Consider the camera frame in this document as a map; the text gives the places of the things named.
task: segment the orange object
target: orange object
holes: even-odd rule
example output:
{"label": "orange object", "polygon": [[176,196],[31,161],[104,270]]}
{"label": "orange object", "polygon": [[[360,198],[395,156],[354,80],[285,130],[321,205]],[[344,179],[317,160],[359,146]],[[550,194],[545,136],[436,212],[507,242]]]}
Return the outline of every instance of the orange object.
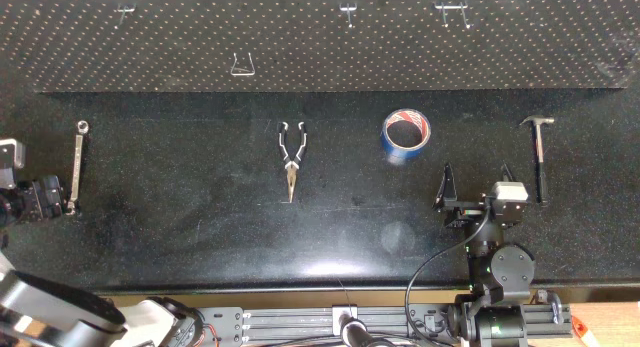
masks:
{"label": "orange object", "polygon": [[582,323],[580,319],[576,316],[571,316],[571,323],[573,324],[573,330],[576,335],[580,338],[582,343],[584,343],[587,347],[600,347],[600,343],[596,339],[596,336],[591,333],[589,327],[586,324]]}

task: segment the pliers handle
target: pliers handle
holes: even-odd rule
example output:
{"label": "pliers handle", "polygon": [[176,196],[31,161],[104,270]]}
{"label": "pliers handle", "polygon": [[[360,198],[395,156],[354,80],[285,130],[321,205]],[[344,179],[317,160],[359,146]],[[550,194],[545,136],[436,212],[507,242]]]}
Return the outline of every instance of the pliers handle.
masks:
{"label": "pliers handle", "polygon": [[298,129],[300,130],[300,147],[292,161],[287,151],[287,131],[289,130],[289,124],[282,122],[278,128],[278,147],[280,147],[280,155],[284,161],[285,169],[292,166],[295,169],[300,169],[302,158],[307,150],[307,127],[305,127],[304,122],[298,123]]}

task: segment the roll of blue tape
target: roll of blue tape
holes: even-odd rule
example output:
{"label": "roll of blue tape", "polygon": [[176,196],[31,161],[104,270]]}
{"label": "roll of blue tape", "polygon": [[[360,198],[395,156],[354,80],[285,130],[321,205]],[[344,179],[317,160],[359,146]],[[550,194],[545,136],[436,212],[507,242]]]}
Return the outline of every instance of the roll of blue tape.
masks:
{"label": "roll of blue tape", "polygon": [[[403,147],[396,144],[389,138],[389,127],[394,123],[400,121],[407,121],[413,123],[420,130],[422,139],[420,143],[412,147]],[[382,146],[387,151],[389,161],[393,163],[401,163],[404,160],[413,158],[420,154],[424,146],[429,141],[431,136],[431,125],[429,120],[420,112],[412,109],[401,109],[390,114],[382,125]]]}

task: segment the hammer handle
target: hammer handle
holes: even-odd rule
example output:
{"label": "hammer handle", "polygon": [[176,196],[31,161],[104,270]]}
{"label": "hammer handle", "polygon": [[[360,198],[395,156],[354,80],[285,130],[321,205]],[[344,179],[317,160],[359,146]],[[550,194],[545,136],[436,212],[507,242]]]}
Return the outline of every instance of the hammer handle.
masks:
{"label": "hammer handle", "polygon": [[544,172],[544,162],[538,162],[538,202],[542,207],[549,205],[549,189],[547,186],[547,174]]}

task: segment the pliers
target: pliers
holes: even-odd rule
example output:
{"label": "pliers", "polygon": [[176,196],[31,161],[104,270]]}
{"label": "pliers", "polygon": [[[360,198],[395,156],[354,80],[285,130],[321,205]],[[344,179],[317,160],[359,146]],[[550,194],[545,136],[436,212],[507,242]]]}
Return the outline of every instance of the pliers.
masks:
{"label": "pliers", "polygon": [[287,184],[289,186],[289,203],[293,202],[293,190],[296,187],[296,173],[300,169],[302,158],[307,150],[307,128],[304,126],[304,122],[298,123],[298,129],[300,130],[300,147],[295,155],[293,161],[289,157],[287,151],[287,130],[289,125],[287,122],[280,123],[278,128],[278,147],[280,148],[280,155],[284,161],[284,168],[287,170]]}

